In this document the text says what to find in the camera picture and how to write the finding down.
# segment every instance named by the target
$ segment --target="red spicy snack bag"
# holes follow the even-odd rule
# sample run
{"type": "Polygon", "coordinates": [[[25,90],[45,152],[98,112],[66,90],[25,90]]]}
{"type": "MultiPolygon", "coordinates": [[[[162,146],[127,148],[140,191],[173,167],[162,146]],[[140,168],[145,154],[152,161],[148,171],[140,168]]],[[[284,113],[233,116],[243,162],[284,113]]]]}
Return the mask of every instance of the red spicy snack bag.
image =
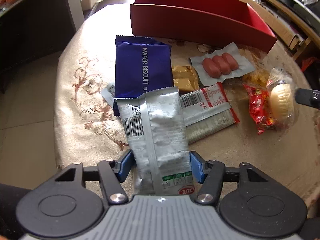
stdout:
{"type": "Polygon", "coordinates": [[[244,85],[249,95],[249,113],[258,127],[258,134],[274,125],[274,120],[268,109],[268,92],[260,88],[244,85]]]}

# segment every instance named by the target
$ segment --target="floral pattern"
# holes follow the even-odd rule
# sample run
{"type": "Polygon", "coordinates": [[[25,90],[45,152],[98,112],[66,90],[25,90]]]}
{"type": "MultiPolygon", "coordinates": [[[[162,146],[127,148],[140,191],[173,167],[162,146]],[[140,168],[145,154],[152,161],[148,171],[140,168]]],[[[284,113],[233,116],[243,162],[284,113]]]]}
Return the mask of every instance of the floral pattern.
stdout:
{"type": "Polygon", "coordinates": [[[74,74],[74,78],[77,79],[77,82],[72,86],[75,90],[75,96],[71,98],[76,104],[76,107],[81,111],[80,118],[86,120],[89,114],[101,114],[101,124],[95,126],[93,121],[88,121],[84,124],[84,128],[87,130],[94,130],[94,133],[97,135],[105,134],[111,141],[116,143],[121,151],[124,150],[124,146],[128,146],[127,143],[115,139],[115,136],[118,135],[117,131],[110,131],[108,129],[108,121],[111,121],[113,117],[111,107],[104,101],[103,103],[97,103],[94,100],[92,101],[80,101],[78,94],[83,89],[87,95],[92,96],[96,93],[100,93],[102,89],[102,77],[99,74],[87,75],[87,66],[90,64],[94,65],[98,59],[90,60],[88,57],[83,57],[79,60],[79,64],[82,65],[79,67],[74,74]]]}
{"type": "Polygon", "coordinates": [[[170,44],[176,44],[178,47],[184,47],[188,41],[174,40],[171,39],[168,41],[170,44]]]}
{"type": "Polygon", "coordinates": [[[212,53],[214,52],[216,49],[219,49],[217,47],[213,47],[207,44],[198,44],[197,45],[197,49],[199,52],[204,52],[204,53],[212,53]]]}

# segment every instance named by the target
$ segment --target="bread roll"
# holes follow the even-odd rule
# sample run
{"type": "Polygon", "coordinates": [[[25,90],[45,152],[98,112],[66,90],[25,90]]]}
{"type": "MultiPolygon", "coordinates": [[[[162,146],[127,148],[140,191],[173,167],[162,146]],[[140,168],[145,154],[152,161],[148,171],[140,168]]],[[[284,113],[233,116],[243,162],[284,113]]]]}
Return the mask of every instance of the bread roll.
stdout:
{"type": "Polygon", "coordinates": [[[290,84],[275,86],[271,91],[269,103],[273,117],[278,122],[285,122],[293,114],[293,93],[290,84]]]}

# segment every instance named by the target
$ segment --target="gold wrapped snack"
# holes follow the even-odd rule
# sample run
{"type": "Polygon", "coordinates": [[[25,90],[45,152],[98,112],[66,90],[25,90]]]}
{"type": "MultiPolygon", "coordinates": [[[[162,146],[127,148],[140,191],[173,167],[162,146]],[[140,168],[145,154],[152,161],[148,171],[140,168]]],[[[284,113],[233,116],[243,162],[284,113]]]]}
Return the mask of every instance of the gold wrapped snack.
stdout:
{"type": "Polygon", "coordinates": [[[199,89],[196,70],[192,66],[172,66],[174,85],[181,93],[189,93],[199,89]]]}
{"type": "Polygon", "coordinates": [[[251,73],[243,75],[241,79],[243,82],[252,83],[265,88],[267,86],[269,75],[270,73],[267,70],[258,68],[251,73]]]}

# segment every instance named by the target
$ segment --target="red cardboard box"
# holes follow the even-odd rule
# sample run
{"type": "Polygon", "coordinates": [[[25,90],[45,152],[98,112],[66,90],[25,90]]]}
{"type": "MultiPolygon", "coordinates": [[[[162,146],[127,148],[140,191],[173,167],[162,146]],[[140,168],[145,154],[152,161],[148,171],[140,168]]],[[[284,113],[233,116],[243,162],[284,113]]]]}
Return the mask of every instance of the red cardboard box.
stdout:
{"type": "Polygon", "coordinates": [[[193,41],[224,47],[231,42],[269,52],[277,38],[253,8],[238,0],[135,0],[136,36],[193,41]]]}

